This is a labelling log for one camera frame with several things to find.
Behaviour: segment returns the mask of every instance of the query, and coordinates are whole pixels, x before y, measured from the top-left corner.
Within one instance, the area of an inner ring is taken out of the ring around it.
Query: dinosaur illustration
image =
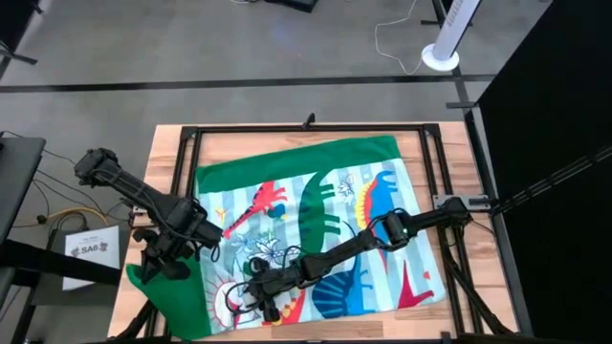
[[[223,235],[229,238],[231,233],[251,216],[258,212],[266,213],[268,210],[273,209],[273,202],[287,201],[287,197],[282,195],[283,192],[285,192],[284,187],[274,190],[274,181],[262,183],[257,192],[255,192],[255,196],[252,198],[251,206],[249,206],[247,210],[228,227],[228,229],[224,230]]]
[[[228,212],[224,208],[219,206],[214,208],[214,211],[217,213],[217,216],[219,216],[219,220],[221,221],[220,226],[224,226],[224,224],[226,223],[226,215],[228,215]]]
[[[358,255],[352,269],[329,275],[315,285],[313,303],[325,319],[374,312],[363,307],[362,290],[373,289],[371,285],[361,282],[361,277],[366,273],[367,270],[361,271],[361,255]]]
[[[287,212],[287,210],[285,209],[285,205],[284,204],[279,204],[277,206],[275,206],[272,209],[269,209],[266,212],[266,215],[268,215],[268,217],[272,218],[272,219],[278,219],[278,220],[282,220],[286,217],[285,213]]]
[[[318,172],[304,186],[299,202],[297,223],[299,225],[299,240],[304,252],[321,252],[325,233],[340,235],[337,226],[328,226],[326,221],[339,223],[340,218],[325,213],[324,200],[334,197],[334,186],[320,185],[329,171]]]
[[[280,319],[274,322],[263,322],[264,326],[273,325],[288,325],[299,322],[299,317],[302,315],[302,309],[304,308],[304,301],[306,300],[306,290],[300,290],[297,298],[292,297],[289,305],[285,305],[280,309]]]
[[[404,262],[404,282],[402,285],[402,293],[400,294],[400,301],[398,302],[398,309],[417,306],[428,297],[433,297],[433,291],[428,290],[416,296],[412,293],[410,281],[408,281],[408,271]]]
[[[355,214],[357,215],[358,225],[361,228],[366,228],[371,219],[379,215],[383,215],[395,206],[391,198],[392,192],[397,192],[397,184],[388,182],[384,179],[387,176],[395,175],[392,171],[379,172],[372,182],[366,183],[361,188],[361,193],[357,204],[355,204]],[[373,228],[374,235],[384,242],[388,243],[389,238],[384,231],[383,224],[378,223]],[[381,259],[384,264],[384,270],[388,271],[387,255],[388,252],[379,250]]]

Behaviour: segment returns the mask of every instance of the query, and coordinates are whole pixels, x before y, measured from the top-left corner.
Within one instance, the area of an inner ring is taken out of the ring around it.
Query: yellow cable
[[[63,215],[63,214],[69,213],[69,212],[73,212],[73,211],[86,211],[86,212],[90,212],[90,213],[98,216],[107,226],[109,226],[108,225],[108,221],[106,221],[106,218],[104,217],[104,215],[102,215],[99,211],[97,211],[97,210],[95,210],[93,208],[88,208],[88,207],[84,207],[84,206],[71,207],[71,208],[67,208],[67,209],[64,209],[64,210],[57,211],[57,212],[55,212],[53,214],[50,214],[47,217],[47,223],[52,218],[55,218],[57,216],[60,216],[60,215]],[[17,226],[36,226],[36,225],[45,225],[45,224],[35,223],[35,224],[32,224],[32,225],[17,225]]]

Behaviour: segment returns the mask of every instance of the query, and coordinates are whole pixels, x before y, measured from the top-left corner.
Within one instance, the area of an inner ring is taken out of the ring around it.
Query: black panel
[[[500,199],[611,143],[609,8],[555,1],[478,100]],[[611,160],[504,215],[538,337],[609,341]]]
[[[609,338],[611,176],[607,159],[504,215],[538,337]]]
[[[0,40],[14,51],[38,0],[0,0]]]
[[[603,10],[555,1],[478,100],[501,199],[612,139]]]

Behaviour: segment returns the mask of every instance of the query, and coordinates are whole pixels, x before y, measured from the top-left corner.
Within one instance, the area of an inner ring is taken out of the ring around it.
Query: red dinosaur
[[[266,211],[273,208],[273,202],[287,201],[287,197],[282,196],[283,192],[285,192],[284,187],[274,190],[274,181],[261,184],[257,192],[255,192],[255,196],[252,198],[252,205],[249,206],[249,208],[238,217],[238,220],[228,227],[228,229],[224,230],[223,235],[229,239],[231,233],[251,216],[260,211],[266,213]]]
[[[263,326],[278,326],[295,324],[299,322],[299,317],[302,315],[302,309],[304,308],[304,300],[306,299],[306,291],[300,290],[297,298],[292,297],[289,305],[285,305],[280,309],[280,319],[275,322],[264,321]]]
[[[400,295],[398,309],[417,306],[428,297],[433,297],[433,291],[428,290],[418,295],[412,293],[412,288],[410,287],[410,282],[408,281],[408,272],[404,262],[404,285],[402,286],[402,294]]]

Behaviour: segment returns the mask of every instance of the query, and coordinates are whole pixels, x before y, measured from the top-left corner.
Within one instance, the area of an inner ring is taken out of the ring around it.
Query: green dinosaur
[[[329,171],[318,172],[304,186],[302,197],[299,202],[299,240],[304,249],[300,255],[307,252],[321,252],[325,233],[340,235],[337,226],[328,226],[326,221],[339,224],[338,216],[325,214],[324,200],[334,197],[334,186],[331,184],[320,185]]]

